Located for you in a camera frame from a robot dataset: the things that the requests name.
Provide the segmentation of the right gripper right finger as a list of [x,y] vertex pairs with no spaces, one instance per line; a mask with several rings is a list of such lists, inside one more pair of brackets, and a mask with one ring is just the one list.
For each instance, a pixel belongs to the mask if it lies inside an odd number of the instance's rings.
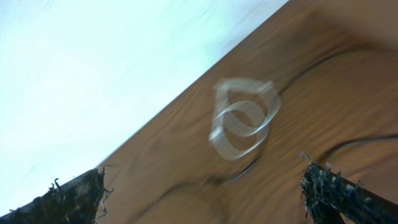
[[300,183],[306,215],[314,223],[397,224],[397,204],[390,202],[340,173],[309,163]]

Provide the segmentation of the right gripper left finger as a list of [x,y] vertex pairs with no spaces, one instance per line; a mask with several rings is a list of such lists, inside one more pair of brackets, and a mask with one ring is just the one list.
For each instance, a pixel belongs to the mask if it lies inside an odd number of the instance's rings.
[[1,224],[95,223],[104,194],[105,170],[91,169],[59,185],[55,179],[48,192],[1,217]]

